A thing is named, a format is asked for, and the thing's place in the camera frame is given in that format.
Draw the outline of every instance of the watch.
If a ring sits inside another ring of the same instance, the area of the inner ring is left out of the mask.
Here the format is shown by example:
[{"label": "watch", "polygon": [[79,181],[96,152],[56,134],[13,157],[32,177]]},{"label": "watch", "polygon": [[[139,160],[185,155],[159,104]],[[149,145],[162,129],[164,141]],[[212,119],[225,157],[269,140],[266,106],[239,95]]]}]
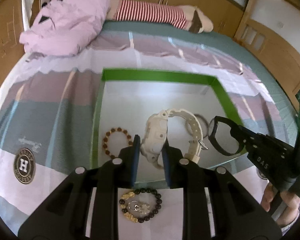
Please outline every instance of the watch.
[{"label": "watch", "polygon": [[162,110],[158,114],[151,115],[147,120],[145,136],[140,148],[141,154],[157,169],[163,169],[162,165],[158,163],[158,158],[167,139],[168,118],[174,116],[186,119],[192,130],[193,139],[189,141],[190,146],[184,158],[198,163],[201,150],[208,150],[202,141],[203,134],[200,123],[194,114],[185,109]]}]

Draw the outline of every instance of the logo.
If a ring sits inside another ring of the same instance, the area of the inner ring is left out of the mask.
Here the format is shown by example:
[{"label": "logo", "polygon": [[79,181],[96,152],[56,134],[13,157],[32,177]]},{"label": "logo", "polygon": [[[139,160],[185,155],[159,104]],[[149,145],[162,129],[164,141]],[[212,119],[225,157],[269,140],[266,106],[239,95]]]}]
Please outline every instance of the logo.
[{"label": "logo", "polygon": [[32,152],[22,148],[14,158],[13,171],[16,178],[23,184],[29,184],[34,177],[35,161]]}]

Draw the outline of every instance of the bangle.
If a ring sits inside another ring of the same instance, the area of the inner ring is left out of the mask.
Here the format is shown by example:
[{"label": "bangle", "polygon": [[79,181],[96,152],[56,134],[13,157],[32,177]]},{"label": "bangle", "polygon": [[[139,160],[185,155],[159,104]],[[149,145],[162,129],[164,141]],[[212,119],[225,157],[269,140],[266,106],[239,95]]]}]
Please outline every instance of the bangle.
[{"label": "bangle", "polygon": [[[140,193],[151,193],[156,198],[155,209],[152,211],[149,209],[150,205],[147,203],[139,202],[139,201],[131,201],[127,204],[127,200],[139,195]],[[159,213],[159,209],[161,209],[161,194],[157,192],[156,189],[151,188],[141,188],[135,189],[134,191],[125,193],[121,196],[119,200],[120,207],[122,209],[123,215],[130,221],[134,223],[143,223],[144,221],[149,221],[150,218],[153,218],[156,214]],[[129,210],[138,211],[143,217],[136,218],[134,217]]]},{"label": "bangle", "polygon": [[131,141],[131,135],[128,134],[127,130],[123,130],[122,128],[118,127],[118,128],[111,128],[110,131],[106,132],[106,136],[103,138],[103,144],[102,144],[102,148],[105,151],[106,155],[109,155],[111,159],[115,159],[116,156],[114,156],[113,154],[111,154],[111,152],[108,150],[108,141],[109,141],[109,136],[114,133],[114,132],[123,132],[126,136],[127,136],[127,140],[128,140],[128,145],[132,146],[133,142]]}]

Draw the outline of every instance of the hand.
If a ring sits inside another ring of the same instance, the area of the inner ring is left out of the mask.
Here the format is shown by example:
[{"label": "hand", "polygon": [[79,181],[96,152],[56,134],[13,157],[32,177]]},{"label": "hand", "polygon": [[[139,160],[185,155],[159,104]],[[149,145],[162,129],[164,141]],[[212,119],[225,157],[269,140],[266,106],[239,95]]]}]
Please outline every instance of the hand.
[{"label": "hand", "polygon": [[[292,223],[298,215],[298,208],[300,205],[300,198],[291,192],[283,191],[280,193],[282,200],[286,203],[287,207],[277,219],[276,223],[282,228]],[[261,206],[268,212],[270,210],[270,203],[274,198],[273,185],[268,183],[263,193]]]}]

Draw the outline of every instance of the metal ring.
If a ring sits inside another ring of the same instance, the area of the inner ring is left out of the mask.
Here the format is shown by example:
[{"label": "metal ring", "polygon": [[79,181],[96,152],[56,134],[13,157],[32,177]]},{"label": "metal ring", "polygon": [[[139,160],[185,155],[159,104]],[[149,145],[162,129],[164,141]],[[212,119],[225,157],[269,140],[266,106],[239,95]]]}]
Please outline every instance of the metal ring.
[{"label": "metal ring", "polygon": [[[206,127],[207,133],[206,133],[206,135],[202,135],[202,136],[203,136],[202,139],[203,139],[203,138],[206,138],[206,137],[208,136],[208,132],[209,132],[209,123],[208,123],[207,119],[205,119],[205,117],[204,117],[203,115],[201,115],[201,114],[194,114],[194,116],[195,116],[197,119],[202,120],[202,122],[204,123],[204,125],[205,125],[205,127]],[[186,130],[187,130],[188,134],[192,135],[192,131],[190,131],[188,125],[189,125],[189,122],[186,120]]]}]

